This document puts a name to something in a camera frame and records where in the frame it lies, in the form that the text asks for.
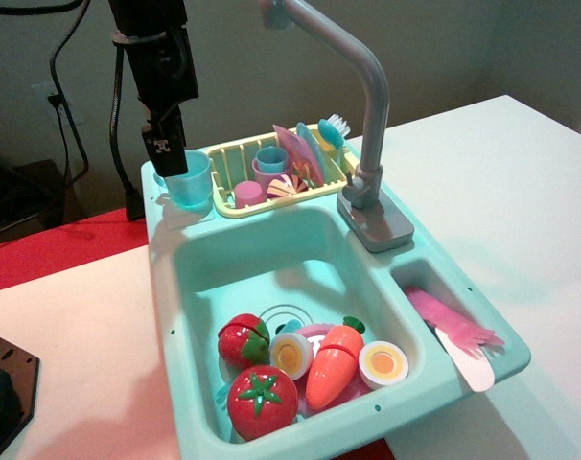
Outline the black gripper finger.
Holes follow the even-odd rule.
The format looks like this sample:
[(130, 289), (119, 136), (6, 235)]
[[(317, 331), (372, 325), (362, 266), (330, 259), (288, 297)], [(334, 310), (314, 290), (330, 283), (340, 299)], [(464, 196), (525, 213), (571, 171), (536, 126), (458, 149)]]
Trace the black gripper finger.
[(146, 123), (141, 130), (149, 159), (161, 177), (185, 174), (185, 136), (181, 112), (173, 107), (169, 113), (159, 113), (144, 105)]

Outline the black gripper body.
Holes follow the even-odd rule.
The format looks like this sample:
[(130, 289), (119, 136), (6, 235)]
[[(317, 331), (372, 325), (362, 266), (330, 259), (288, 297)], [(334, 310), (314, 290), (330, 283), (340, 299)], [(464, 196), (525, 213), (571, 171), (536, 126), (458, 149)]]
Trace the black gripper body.
[(128, 55), (143, 105), (169, 113), (198, 96), (182, 1), (111, 1), (114, 43)]

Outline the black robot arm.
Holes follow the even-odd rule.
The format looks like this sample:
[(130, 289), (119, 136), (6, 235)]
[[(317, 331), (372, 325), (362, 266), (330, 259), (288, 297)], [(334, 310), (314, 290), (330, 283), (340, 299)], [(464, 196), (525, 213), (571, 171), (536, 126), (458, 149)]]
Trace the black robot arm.
[(198, 97), (198, 81), (182, 1), (111, 1), (114, 36), (147, 110), (142, 138), (161, 177), (189, 171), (180, 104)]

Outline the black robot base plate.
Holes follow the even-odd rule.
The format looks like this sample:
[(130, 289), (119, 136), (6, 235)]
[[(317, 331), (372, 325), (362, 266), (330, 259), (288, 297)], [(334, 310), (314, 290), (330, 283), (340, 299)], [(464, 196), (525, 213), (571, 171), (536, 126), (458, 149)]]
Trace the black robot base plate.
[(40, 359), (0, 337), (0, 455), (35, 413)]

